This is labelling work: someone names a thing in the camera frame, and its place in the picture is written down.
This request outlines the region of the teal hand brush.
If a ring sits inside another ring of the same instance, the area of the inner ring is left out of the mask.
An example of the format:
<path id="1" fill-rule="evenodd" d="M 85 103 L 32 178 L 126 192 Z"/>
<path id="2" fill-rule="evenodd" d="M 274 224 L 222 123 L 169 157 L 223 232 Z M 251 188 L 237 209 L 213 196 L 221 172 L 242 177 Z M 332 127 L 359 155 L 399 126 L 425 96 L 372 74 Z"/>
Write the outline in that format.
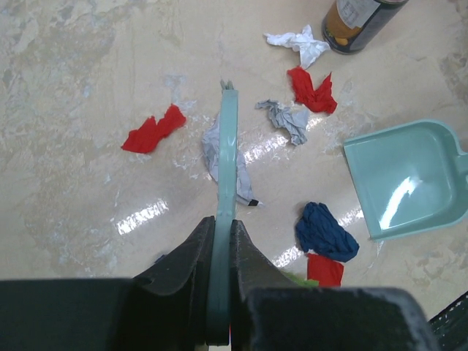
<path id="1" fill-rule="evenodd" d="M 231 80 L 222 81 L 221 86 L 218 206 L 205 322 L 209 346 L 227 345 L 230 340 L 230 228 L 237 198 L 238 91 Z"/>

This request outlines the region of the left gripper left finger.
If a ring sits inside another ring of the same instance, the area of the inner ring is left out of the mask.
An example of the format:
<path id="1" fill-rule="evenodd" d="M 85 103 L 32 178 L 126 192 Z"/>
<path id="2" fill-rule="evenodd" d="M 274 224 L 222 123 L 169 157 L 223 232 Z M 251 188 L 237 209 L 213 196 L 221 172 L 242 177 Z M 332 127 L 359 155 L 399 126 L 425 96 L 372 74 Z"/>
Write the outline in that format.
<path id="1" fill-rule="evenodd" d="M 136 276 L 129 299 L 131 344 L 203 344 L 215 218 Z"/>

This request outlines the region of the teal dustpan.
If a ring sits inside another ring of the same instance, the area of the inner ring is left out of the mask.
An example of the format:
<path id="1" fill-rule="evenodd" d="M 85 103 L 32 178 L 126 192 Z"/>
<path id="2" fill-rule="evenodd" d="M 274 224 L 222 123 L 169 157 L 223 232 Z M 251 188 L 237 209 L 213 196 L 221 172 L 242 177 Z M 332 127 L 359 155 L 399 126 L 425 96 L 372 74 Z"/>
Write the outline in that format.
<path id="1" fill-rule="evenodd" d="M 467 216 L 467 153 L 441 121 L 350 138 L 344 155 L 374 241 L 451 226 Z"/>

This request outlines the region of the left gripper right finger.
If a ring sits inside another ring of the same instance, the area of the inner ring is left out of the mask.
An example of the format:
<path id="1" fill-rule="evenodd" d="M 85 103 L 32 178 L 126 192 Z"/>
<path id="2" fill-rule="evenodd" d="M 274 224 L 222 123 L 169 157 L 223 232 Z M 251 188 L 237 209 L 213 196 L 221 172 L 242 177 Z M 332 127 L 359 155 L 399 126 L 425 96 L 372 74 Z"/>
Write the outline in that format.
<path id="1" fill-rule="evenodd" d="M 275 310 L 285 290 L 300 286 L 253 244 L 242 221 L 230 229 L 230 338 L 233 344 L 284 344 L 286 333 Z"/>

